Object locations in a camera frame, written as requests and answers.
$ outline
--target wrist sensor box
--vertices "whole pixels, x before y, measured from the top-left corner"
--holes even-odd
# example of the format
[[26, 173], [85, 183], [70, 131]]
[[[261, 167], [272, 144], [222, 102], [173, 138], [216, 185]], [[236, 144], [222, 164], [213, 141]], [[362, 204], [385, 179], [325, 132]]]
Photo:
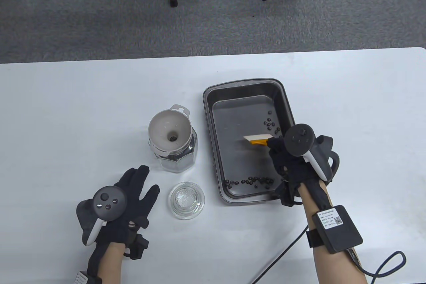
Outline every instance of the wrist sensor box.
[[330, 254], [362, 244], [362, 237], [343, 205], [319, 211], [312, 220]]

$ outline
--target funnel handle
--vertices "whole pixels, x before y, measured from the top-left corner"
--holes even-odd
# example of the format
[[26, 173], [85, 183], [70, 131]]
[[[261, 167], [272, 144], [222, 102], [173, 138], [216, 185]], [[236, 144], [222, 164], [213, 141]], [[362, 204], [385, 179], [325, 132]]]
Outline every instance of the funnel handle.
[[187, 116], [187, 118], [189, 118], [189, 110], [184, 106], [181, 106], [179, 104], [175, 104], [170, 109], [171, 110], [177, 110], [177, 111], [179, 111], [179, 109], [183, 109], [183, 113]]
[[159, 156], [167, 157], [170, 154], [170, 152], [165, 152], [165, 151], [157, 149], [154, 145], [152, 145], [151, 139], [148, 140], [148, 145], [151, 148], [151, 151], [154, 152], [155, 154], [158, 154]]

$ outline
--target gray carpet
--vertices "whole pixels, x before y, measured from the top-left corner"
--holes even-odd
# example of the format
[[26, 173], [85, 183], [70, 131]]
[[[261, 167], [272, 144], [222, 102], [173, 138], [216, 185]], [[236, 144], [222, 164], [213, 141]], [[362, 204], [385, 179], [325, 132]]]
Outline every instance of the gray carpet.
[[426, 0], [0, 0], [0, 63], [426, 47]]

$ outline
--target wrist strap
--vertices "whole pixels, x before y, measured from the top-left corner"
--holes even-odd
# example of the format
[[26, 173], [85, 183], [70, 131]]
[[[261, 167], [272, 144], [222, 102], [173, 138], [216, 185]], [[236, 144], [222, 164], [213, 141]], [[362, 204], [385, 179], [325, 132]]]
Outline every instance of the wrist strap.
[[310, 248], [323, 246], [324, 242], [317, 229], [313, 229], [312, 231], [306, 232], [306, 237], [308, 238], [308, 243]]

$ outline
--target controller thumbstick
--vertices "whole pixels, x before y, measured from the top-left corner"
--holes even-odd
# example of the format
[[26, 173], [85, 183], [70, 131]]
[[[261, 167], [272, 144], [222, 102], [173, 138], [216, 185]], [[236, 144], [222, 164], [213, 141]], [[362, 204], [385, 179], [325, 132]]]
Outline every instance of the controller thumbstick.
[[108, 194], [107, 193], [102, 193], [101, 194], [101, 200], [102, 201], [106, 201], [106, 200], [108, 200], [109, 199], [109, 196], [108, 196]]

